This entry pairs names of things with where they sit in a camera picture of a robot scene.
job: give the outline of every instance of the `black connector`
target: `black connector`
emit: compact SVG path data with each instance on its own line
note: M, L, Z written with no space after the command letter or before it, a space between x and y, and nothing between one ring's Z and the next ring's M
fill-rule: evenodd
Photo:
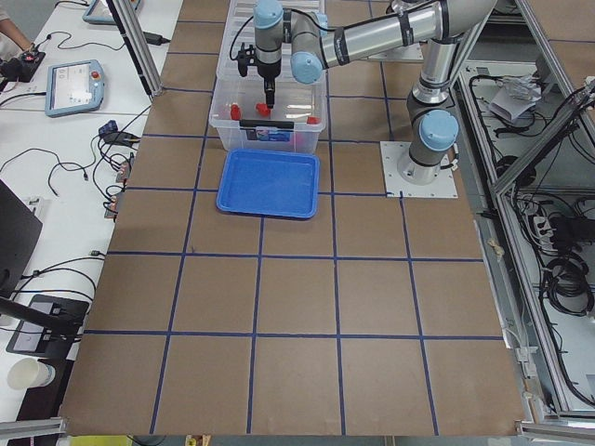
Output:
M164 38L161 34L142 32L145 35L145 40L149 45L168 44L171 40Z

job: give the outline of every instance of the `white mounting plate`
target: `white mounting plate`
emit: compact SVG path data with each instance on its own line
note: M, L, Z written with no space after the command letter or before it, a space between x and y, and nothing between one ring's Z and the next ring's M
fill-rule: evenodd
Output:
M397 169L397 162L401 155L409 150L410 142L382 141L382 167L384 169L384 184L388 197L410 198L458 198L455 179L451 169L441 170L438 177L428 186L418 186L406 181Z
M383 51L368 58L368 60L377 62L420 62L423 59L424 56L421 54L421 46L419 44Z

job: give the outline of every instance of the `white cup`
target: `white cup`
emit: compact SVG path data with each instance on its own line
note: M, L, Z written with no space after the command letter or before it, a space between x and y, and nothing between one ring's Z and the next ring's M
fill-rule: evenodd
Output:
M45 387L56 377L56 369L33 358L25 358L8 372L8 386L15 390Z

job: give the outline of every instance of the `blue plastic tray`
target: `blue plastic tray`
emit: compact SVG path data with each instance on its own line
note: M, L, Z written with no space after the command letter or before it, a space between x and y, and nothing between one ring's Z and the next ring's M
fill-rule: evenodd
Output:
M320 161L286 151L230 151L217 196L222 211L310 218L318 205Z

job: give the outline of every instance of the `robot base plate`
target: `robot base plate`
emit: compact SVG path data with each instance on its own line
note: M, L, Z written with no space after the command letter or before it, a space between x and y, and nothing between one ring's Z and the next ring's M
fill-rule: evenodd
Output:
M397 168L399 158L409 150L410 142L382 141L380 153L384 169L384 184L388 197L409 198L458 198L455 179L451 169L441 170L436 179L427 186L418 186L406 181Z

